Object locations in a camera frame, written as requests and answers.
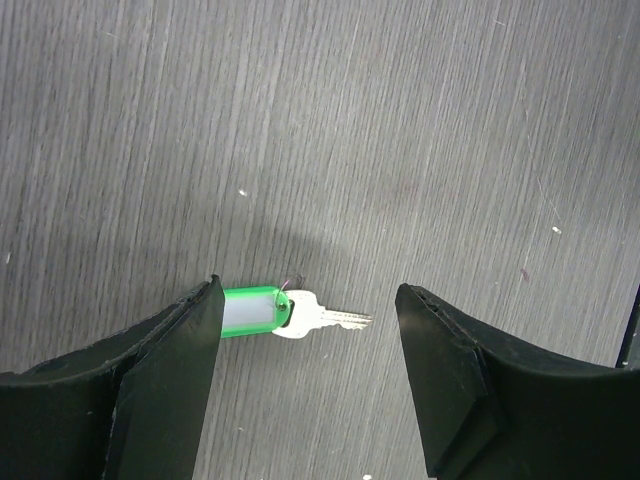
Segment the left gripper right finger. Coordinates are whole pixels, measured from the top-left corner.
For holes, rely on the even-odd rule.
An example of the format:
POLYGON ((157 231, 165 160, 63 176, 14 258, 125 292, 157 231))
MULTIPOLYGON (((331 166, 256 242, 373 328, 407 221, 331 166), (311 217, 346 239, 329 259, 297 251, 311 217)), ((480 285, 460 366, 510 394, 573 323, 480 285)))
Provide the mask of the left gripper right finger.
POLYGON ((395 299, 430 477, 635 479, 639 363, 538 347, 409 284, 395 299))

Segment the key with green tag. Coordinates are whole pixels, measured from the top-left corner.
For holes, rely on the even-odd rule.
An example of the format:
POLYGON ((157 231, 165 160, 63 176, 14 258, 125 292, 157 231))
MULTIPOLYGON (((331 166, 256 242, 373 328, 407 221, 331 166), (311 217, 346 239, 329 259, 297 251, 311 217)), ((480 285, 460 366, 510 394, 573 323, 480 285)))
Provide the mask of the key with green tag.
POLYGON ((225 289, 224 295, 222 339, 274 334, 298 340, 325 327, 362 330, 372 323, 366 314, 326 308, 308 290, 256 286, 225 289))

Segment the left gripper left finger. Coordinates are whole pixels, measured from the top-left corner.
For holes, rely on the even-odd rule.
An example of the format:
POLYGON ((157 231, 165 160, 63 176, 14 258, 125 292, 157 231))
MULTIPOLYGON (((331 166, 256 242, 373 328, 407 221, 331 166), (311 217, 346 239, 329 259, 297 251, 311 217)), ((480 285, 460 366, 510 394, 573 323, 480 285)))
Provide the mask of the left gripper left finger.
POLYGON ((213 277, 128 329, 2 373, 2 478, 192 478, 224 303, 213 277))

